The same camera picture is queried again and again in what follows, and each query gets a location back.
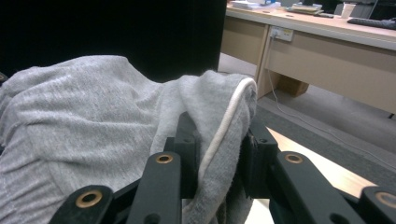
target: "power outlet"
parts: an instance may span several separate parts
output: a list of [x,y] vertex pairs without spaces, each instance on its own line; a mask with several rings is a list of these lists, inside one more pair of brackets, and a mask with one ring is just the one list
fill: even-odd
[[279,26],[271,26],[271,36],[274,36],[276,39],[291,41],[293,38],[293,30]]

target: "office desk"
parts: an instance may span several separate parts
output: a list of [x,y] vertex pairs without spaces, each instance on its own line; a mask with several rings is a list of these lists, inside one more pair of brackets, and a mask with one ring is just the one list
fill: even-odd
[[[281,151],[296,151],[304,154],[318,167],[322,174],[335,188],[359,198],[363,188],[375,186],[374,183],[348,171],[344,167],[332,161],[321,157],[319,154],[297,144],[282,134],[271,129],[269,129],[269,131],[277,141],[278,147]],[[246,223],[273,223],[270,216],[271,214],[268,210],[268,200],[256,200],[253,203]]]
[[[228,6],[221,52],[257,65],[258,97],[271,91],[268,73],[321,87],[396,113],[396,31],[276,10]],[[293,30],[272,40],[270,27]]]

